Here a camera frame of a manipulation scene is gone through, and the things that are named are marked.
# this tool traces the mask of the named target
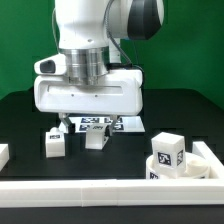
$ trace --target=green background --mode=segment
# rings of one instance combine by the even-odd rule
[[[145,88],[187,88],[224,108],[224,1],[164,0],[165,21],[149,41],[122,47],[146,72]],[[0,1],[0,98],[33,86],[33,64],[56,54],[53,0]]]

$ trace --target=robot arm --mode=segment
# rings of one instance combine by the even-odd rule
[[[110,69],[109,43],[125,56],[114,38],[152,37],[163,22],[162,0],[55,0],[55,10],[59,54],[35,64],[37,108],[59,113],[67,128],[70,113],[137,115],[142,73]]]

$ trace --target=white cube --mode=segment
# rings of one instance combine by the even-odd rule
[[[186,170],[184,137],[162,132],[152,139],[156,173],[180,177]]]
[[[50,132],[46,132],[45,145],[47,158],[65,156],[64,133],[58,129],[52,129]]]
[[[9,147],[7,144],[0,144],[0,171],[9,161]]]

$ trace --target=black tabletop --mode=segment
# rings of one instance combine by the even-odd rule
[[[224,160],[224,111],[196,91],[144,90],[140,113],[146,132],[115,134],[103,151],[86,150],[84,134],[65,135],[66,156],[47,159],[45,132],[58,126],[56,114],[40,113],[33,92],[15,92],[0,101],[0,144],[9,144],[4,180],[142,179],[152,153],[151,138],[160,132],[204,141]],[[0,209],[1,223],[216,223],[224,206],[142,206]]]

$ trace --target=white cup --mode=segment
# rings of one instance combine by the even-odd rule
[[[207,179],[209,178],[210,165],[200,156],[192,153],[186,153],[186,170],[178,179]],[[157,173],[154,169],[154,157],[149,156],[146,160],[146,179],[171,179],[166,175]]]

